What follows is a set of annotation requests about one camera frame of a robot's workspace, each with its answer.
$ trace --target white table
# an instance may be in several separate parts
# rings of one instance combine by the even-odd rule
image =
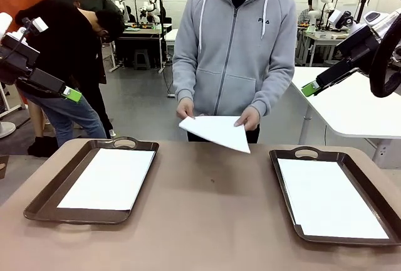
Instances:
[[[313,64],[313,59],[315,57],[315,51],[316,48],[319,46],[325,47],[325,56],[327,56],[328,60],[333,59],[334,55],[334,50],[337,45],[339,45],[342,41],[344,41],[344,33],[336,33],[336,32],[328,32],[328,34],[332,36],[336,36],[337,38],[342,38],[342,39],[320,39],[317,38],[314,34],[312,33],[307,33],[305,30],[299,30],[298,31],[298,44],[296,47],[296,62],[299,65],[306,65],[306,61],[308,59],[308,53],[310,49],[310,45],[312,40],[313,45],[311,47],[311,60],[309,62],[309,67],[312,67]]]
[[[165,35],[165,42],[167,43],[167,46],[175,45],[175,39],[177,37],[177,33],[178,33],[178,29],[173,29],[171,32],[169,32]]]
[[[292,85],[308,103],[299,144],[305,144],[313,109],[339,136],[381,139],[373,157],[381,167],[392,139],[401,139],[401,96],[393,93],[386,98],[377,98],[370,92],[369,79],[354,73],[315,97],[305,97],[302,87],[316,80],[326,69],[295,69]]]

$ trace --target white paper sheet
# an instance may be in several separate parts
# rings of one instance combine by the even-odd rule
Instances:
[[[203,139],[240,152],[251,153],[244,126],[234,127],[238,116],[199,116],[187,117],[180,128]]]
[[[337,162],[278,159],[305,235],[388,239]]]
[[[100,149],[57,207],[130,210],[154,154]]]

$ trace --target blue jeans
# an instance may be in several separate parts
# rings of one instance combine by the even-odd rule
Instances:
[[[67,98],[40,98],[26,92],[22,94],[43,109],[51,125],[56,129],[59,147],[73,139],[73,122],[82,126],[89,138],[106,139],[102,122],[85,97],[76,103]]]

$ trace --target hoodie pocket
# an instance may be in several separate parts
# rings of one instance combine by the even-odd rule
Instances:
[[[202,69],[196,71],[194,105],[198,114],[213,115],[219,95],[220,80],[221,73]]]
[[[256,93],[256,80],[226,75],[220,97],[218,115],[240,116]]]

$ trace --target hoodie drawstring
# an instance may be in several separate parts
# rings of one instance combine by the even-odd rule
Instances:
[[[202,22],[203,12],[205,10],[206,0],[203,0],[202,11],[200,12],[200,23],[199,23],[199,49],[202,51]]]
[[[262,36],[261,39],[263,39],[263,36],[266,32],[266,9],[268,6],[268,1],[269,0],[264,0],[264,6],[263,6],[263,25],[262,25]],[[200,23],[199,23],[199,49],[202,51],[202,22],[203,22],[203,13],[205,10],[205,5],[206,5],[206,0],[203,0],[203,5],[202,5],[202,11],[200,12]]]
[[[264,0],[264,6],[263,6],[263,28],[262,28],[262,37],[263,39],[264,33],[266,32],[266,8],[268,6],[268,1],[269,0]]]

